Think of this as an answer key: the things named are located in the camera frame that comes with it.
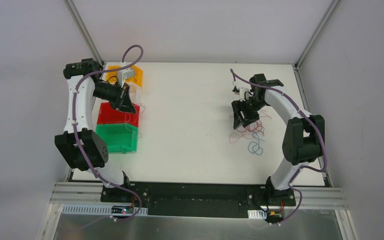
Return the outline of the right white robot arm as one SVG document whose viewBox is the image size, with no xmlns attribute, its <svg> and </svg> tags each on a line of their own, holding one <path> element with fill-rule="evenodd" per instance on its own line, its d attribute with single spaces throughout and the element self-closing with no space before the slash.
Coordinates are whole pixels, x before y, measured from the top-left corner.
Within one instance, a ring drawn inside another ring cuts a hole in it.
<svg viewBox="0 0 384 240">
<path fill-rule="evenodd" d="M 234 129 L 256 123 L 263 107 L 272 107 L 285 123 L 283 159 L 266 180 L 262 202 L 273 206 L 292 205 L 294 180 L 326 151 L 325 120 L 321 115 L 301 109 L 278 79 L 268 80 L 263 73 L 255 74 L 247 80 L 250 87 L 239 87 L 237 80 L 239 76 L 234 73 L 232 92 L 239 96 L 231 103 Z"/>
</svg>

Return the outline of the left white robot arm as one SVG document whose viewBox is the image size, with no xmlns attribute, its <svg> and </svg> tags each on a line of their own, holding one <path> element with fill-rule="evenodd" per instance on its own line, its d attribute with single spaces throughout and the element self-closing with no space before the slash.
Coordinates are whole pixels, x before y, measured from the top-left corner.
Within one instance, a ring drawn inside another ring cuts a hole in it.
<svg viewBox="0 0 384 240">
<path fill-rule="evenodd" d="M 133 189 L 125 172 L 114 171 L 110 166 L 109 148 L 93 130 L 92 110 L 94 99 L 98 98 L 108 101 L 116 111 L 135 114 L 130 86 L 125 82 L 135 71 L 131 64 L 121 62 L 119 68 L 112 69 L 117 74 L 114 84 L 101 79 L 102 74 L 109 72 L 92 58 L 65 66 L 68 111 L 63 132 L 55 135 L 54 144 L 70 168 L 92 173 L 104 187 L 114 188 L 114 197 L 124 203 L 132 198 Z"/>
</svg>

